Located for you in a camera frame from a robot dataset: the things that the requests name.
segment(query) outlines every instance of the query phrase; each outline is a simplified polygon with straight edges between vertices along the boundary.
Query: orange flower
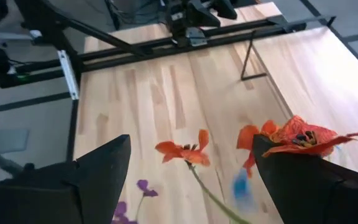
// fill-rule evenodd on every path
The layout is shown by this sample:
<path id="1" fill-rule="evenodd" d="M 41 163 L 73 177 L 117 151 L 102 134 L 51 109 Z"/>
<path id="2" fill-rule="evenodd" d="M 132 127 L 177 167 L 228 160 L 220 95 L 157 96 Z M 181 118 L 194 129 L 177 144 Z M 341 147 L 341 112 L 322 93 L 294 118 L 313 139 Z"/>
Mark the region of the orange flower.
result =
<path id="1" fill-rule="evenodd" d="M 254 125 L 246 125 L 240 130 L 240 134 L 237 140 L 238 149 L 247 149 L 250 151 L 248 159 L 243 165 L 243 168 L 247 170 L 248 177 L 252 177 L 251 167 L 255 164 L 254 152 L 252 152 L 252 142 L 254 141 L 255 134 L 263 134 L 265 136 L 270 136 L 273 133 L 276 133 L 278 126 L 274 124 L 272 120 L 266 121 L 262 126 L 261 132 L 259 132 L 258 127 Z"/>
<path id="2" fill-rule="evenodd" d="M 262 126 L 261 132 L 256 126 L 244 126 L 240 130 L 237 148 L 250 150 L 248 160 L 244 163 L 244 168 L 247 169 L 249 177 L 252 175 L 250 168 L 255 164 L 255 157 L 252 152 L 252 141 L 255 134 L 263 134 L 268 136 L 271 141 L 283 144 L 269 149 L 263 154 L 264 157 L 275 152 L 327 156 L 333 152 L 335 145 L 355 140 L 352 137 L 358 136 L 358 133 L 337 136 L 335 131 L 308 124 L 297 115 L 294 115 L 283 128 L 279 128 L 271 120 Z"/>
<path id="3" fill-rule="evenodd" d="M 158 150 L 158 152 L 164 154 L 164 158 L 162 159 L 163 163 L 168 162 L 173 158 L 184 158 L 186 161 L 192 164 L 209 166 L 211 163 L 209 161 L 208 155 L 202 152 L 206 145 L 208 145 L 208 142 L 208 131 L 201 129 L 198 133 L 198 143 L 200 145 L 199 149 L 196 149 L 196 144 L 192 147 L 190 147 L 190 145 L 181 146 L 176 145 L 172 141 L 158 143 L 155 146 L 155 149 Z"/>

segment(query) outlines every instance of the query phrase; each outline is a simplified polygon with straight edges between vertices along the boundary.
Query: floor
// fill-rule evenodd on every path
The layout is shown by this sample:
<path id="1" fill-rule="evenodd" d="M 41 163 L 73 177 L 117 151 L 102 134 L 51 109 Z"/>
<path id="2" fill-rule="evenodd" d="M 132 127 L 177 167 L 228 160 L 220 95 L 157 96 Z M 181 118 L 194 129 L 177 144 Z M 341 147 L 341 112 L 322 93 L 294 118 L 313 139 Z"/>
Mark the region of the floor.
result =
<path id="1" fill-rule="evenodd" d="M 136 2 L 140 6 L 147 0 Z M 70 13 L 72 16 L 101 29 L 105 32 L 114 30 L 102 0 L 50 0 L 52 4 Z M 283 15 L 289 21 L 311 17 L 312 13 L 301 3 L 301 0 L 274 0 Z M 337 16 L 334 28 L 343 36 L 358 34 L 358 1 L 353 0 L 310 0 L 322 14 Z M 21 15 L 13 1 L 8 1 L 10 13 L 1 24 L 1 32 L 25 33 L 20 27 Z M 139 13 L 150 12 L 156 5 L 146 7 Z M 147 21 L 150 17 L 139 17 L 138 22 Z M 68 29 L 66 34 L 77 51 L 83 51 L 85 35 Z M 10 58 L 18 61 L 45 60 L 56 57 L 54 49 L 33 47 L 27 41 L 9 41 L 7 52 Z M 349 44 L 358 53 L 358 40 Z M 34 83 L 10 89 L 0 89 L 0 105 L 40 96 L 48 96 L 67 91 L 64 79 L 59 78 L 46 82 Z M 64 161 L 67 153 L 68 130 L 70 125 L 71 99 L 26 106 L 19 109 L 0 112 L 0 129 L 26 128 L 30 131 L 28 146 L 25 151 L 7 153 L 4 157 L 24 165 L 33 162 L 36 167 L 43 167 L 55 162 Z"/>

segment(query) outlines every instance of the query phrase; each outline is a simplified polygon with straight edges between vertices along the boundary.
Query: green stem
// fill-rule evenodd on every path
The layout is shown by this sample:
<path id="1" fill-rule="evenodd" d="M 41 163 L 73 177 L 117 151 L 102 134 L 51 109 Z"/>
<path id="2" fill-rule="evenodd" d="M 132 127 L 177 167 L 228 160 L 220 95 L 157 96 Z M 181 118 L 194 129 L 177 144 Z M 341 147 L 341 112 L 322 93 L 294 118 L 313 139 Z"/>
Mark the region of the green stem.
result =
<path id="1" fill-rule="evenodd" d="M 201 186 L 201 188 L 203 189 L 203 191 L 208 194 L 208 196 L 212 199 L 212 201 L 214 201 L 216 203 L 216 205 L 222 210 L 222 212 L 224 212 L 228 217 L 230 217 L 233 221 L 237 222 L 238 224 L 250 224 L 248 221 L 243 220 L 240 216 L 238 216 L 237 214 L 235 214 L 231 209 L 227 208 L 222 202 L 219 201 L 219 199 L 217 199 L 215 197 L 215 195 L 213 195 L 204 185 L 203 181 L 201 181 L 200 177 L 198 177 L 195 169 L 193 166 L 190 166 L 190 170 L 193 173 L 194 177 L 196 178 L 197 182 L 199 183 L 199 185 Z"/>
<path id="2" fill-rule="evenodd" d="M 137 221 L 137 217 L 139 216 L 139 210 L 140 210 L 140 206 L 142 205 L 143 199 L 144 199 L 144 195 L 142 196 L 142 198 L 139 202 L 139 205 L 137 206 L 137 211 L 136 211 L 136 216 L 135 216 L 136 221 Z"/>

